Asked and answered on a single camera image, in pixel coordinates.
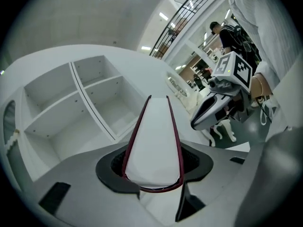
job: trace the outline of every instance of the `ceiling light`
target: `ceiling light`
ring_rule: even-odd
[[[189,4],[190,4],[191,8],[194,9],[194,5],[193,5],[193,1],[192,0],[189,1]]]
[[[162,18],[164,18],[166,21],[169,19],[168,17],[166,17],[164,14],[160,13],[159,14]]]
[[[228,18],[230,11],[231,11],[230,9],[227,11],[226,16],[225,16],[225,19]]]
[[[141,49],[142,49],[142,50],[146,50],[146,51],[150,51],[150,50],[151,50],[151,48],[148,47],[148,46],[142,46]]]

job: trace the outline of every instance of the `gray floor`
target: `gray floor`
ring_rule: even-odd
[[[250,146],[254,143],[264,142],[268,133],[270,122],[267,119],[266,125],[262,126],[260,123],[260,108],[256,108],[253,115],[244,123],[231,119],[232,131],[237,138],[236,142],[232,142],[228,137],[224,127],[218,127],[218,131],[223,135],[223,139],[220,140],[219,136],[211,132],[218,148],[228,148],[236,145],[240,145],[245,142],[249,142]]]

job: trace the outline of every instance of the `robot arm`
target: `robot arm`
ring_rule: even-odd
[[[252,67],[237,53],[223,56],[209,80],[210,93],[191,119],[195,130],[209,128],[229,116],[244,122],[252,114],[250,86]]]

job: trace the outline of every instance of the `white fabric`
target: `white fabric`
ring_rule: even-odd
[[[273,91],[288,127],[303,126],[303,52]]]
[[[138,129],[125,173],[146,188],[173,185],[180,177],[179,156],[168,100],[151,98]]]
[[[226,148],[227,150],[236,150],[236,151],[243,151],[243,152],[249,152],[250,151],[250,144],[249,142],[240,144],[238,146],[229,147]]]
[[[300,36],[279,0],[229,0],[239,24],[259,49],[261,73],[274,91],[303,49]],[[266,141],[287,128],[284,113],[277,107]]]
[[[277,107],[278,104],[277,104],[277,101],[274,99],[273,96],[270,96],[268,100],[265,100],[263,103],[262,103],[262,108],[264,110],[266,110],[265,107],[268,108],[268,113],[269,113],[269,119],[272,120],[273,119],[273,116],[274,116],[274,110],[273,108],[274,107]],[[264,126],[266,125],[267,123],[267,116],[266,114],[263,112],[263,110],[261,110],[260,112],[260,121],[261,121],[261,124]]]
[[[194,114],[197,105],[199,105],[203,99],[203,97],[200,95],[198,91],[195,91],[188,96],[184,96],[182,93],[177,92],[175,93],[175,96],[181,101],[186,111],[189,113],[190,119]]]

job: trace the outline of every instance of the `white wall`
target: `white wall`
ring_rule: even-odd
[[[39,51],[16,60],[0,77],[0,105],[8,99],[18,87],[26,84],[69,61],[76,61],[87,57],[105,55],[106,58],[119,70],[130,84],[140,94],[147,98],[170,96],[177,128],[182,139],[208,144],[201,132],[191,128],[188,113],[181,102],[174,97],[164,81],[164,74],[169,71],[175,77],[179,75],[164,61],[133,52],[130,50],[102,46],[102,45],[69,45]],[[192,89],[184,82],[182,87],[188,91]]]
[[[49,140],[33,134],[24,135],[24,139],[24,141],[18,142],[19,148],[27,147],[30,159],[33,161],[33,165],[36,166],[38,176],[42,176],[60,163],[60,159]]]
[[[161,1],[30,0],[7,35],[2,49],[9,61],[1,60],[0,68],[60,45],[102,44],[136,50]]]

